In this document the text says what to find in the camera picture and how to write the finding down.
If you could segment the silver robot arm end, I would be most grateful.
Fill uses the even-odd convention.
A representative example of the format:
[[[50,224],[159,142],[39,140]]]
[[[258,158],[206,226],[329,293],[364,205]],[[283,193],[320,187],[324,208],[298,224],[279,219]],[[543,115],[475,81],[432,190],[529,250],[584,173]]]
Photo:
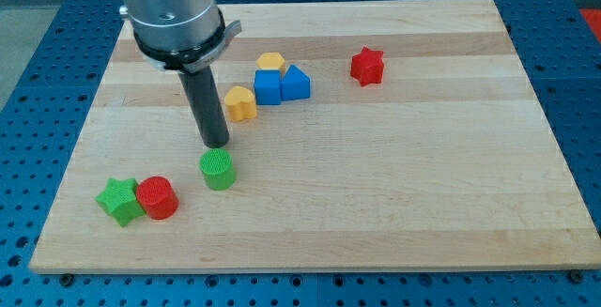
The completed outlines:
[[[123,0],[142,53],[163,69],[189,73],[209,67],[242,31],[227,24],[216,0]]]

